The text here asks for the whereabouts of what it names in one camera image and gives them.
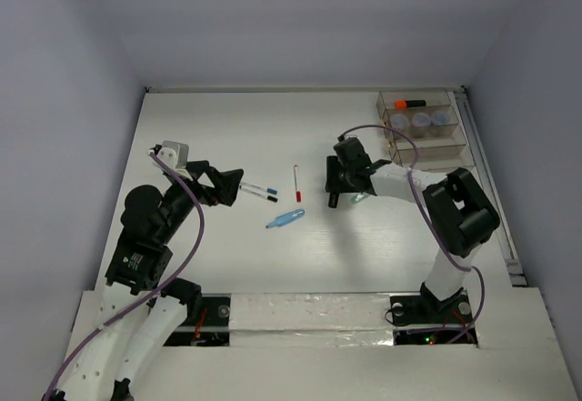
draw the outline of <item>red marker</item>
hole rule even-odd
[[[301,191],[299,190],[299,166],[293,166],[293,179],[295,180],[295,199],[301,202]]]

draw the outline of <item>orange marker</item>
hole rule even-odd
[[[426,101],[424,99],[413,99],[408,101],[396,101],[394,103],[396,108],[409,108],[409,107],[426,107]]]

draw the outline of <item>white panel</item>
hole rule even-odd
[[[460,85],[517,0],[104,0],[149,85]]]
[[[388,294],[234,294],[231,330],[391,329]]]

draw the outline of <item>white pen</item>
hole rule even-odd
[[[254,195],[254,196],[258,196],[259,198],[263,198],[266,199],[267,201],[271,201],[272,203],[276,203],[278,201],[277,198],[275,198],[274,196],[268,195],[268,194],[259,194],[258,192],[254,192],[250,189],[247,189],[246,187],[243,187],[242,185],[240,185],[238,187],[242,192]]]
[[[295,181],[295,200],[301,202],[301,190],[299,190],[299,166],[293,166],[293,180]]]

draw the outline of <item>white wall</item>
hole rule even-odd
[[[462,85],[517,0],[104,0],[147,85]]]
[[[95,282],[143,87],[99,0],[0,0],[0,387],[40,399]]]
[[[582,395],[582,0],[522,0],[469,89],[527,278]]]

